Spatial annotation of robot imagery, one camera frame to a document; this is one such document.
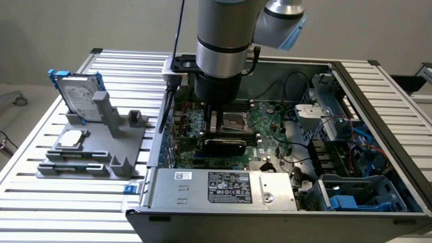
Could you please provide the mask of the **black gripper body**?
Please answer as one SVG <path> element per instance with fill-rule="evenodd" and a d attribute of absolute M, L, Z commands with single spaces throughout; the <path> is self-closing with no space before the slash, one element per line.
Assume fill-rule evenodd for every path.
<path fill-rule="evenodd" d="M 195 94 L 212 110 L 220 110 L 236 99 L 240 83 L 242 74 L 230 78 L 218 78 L 199 73 L 195 80 Z"/>

